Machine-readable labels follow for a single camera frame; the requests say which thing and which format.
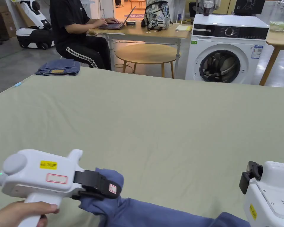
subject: laptop keyboard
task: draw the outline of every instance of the laptop keyboard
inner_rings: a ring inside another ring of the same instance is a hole
[[[101,27],[115,27],[115,28],[118,28],[120,26],[121,26],[121,24],[108,24],[108,25],[103,25]]]

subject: notebook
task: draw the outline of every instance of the notebook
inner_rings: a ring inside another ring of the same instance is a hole
[[[176,31],[191,31],[191,26],[185,26],[185,25],[178,25],[176,28]]]

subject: laptop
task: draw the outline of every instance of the laptop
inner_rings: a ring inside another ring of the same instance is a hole
[[[135,7],[131,10],[130,14],[127,16],[126,20],[123,23],[120,24],[108,24],[108,25],[103,25],[98,27],[99,29],[115,29],[115,30],[120,30],[122,29],[122,27],[126,24],[126,21],[128,20],[128,18],[130,17],[130,15],[133,13],[133,10],[135,9]]]

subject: green tablecloth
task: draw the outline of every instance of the green tablecloth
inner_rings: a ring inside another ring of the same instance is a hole
[[[122,197],[245,218],[238,185],[247,162],[284,162],[284,88],[82,67],[0,94],[0,170],[21,149],[66,156],[75,148],[82,168],[124,175]],[[0,208],[15,200],[0,191]],[[64,199],[49,226],[96,226],[78,204]]]

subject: control panel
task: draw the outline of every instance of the control panel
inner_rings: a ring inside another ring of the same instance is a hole
[[[219,25],[193,26],[193,35],[266,40],[268,27],[233,27]]]

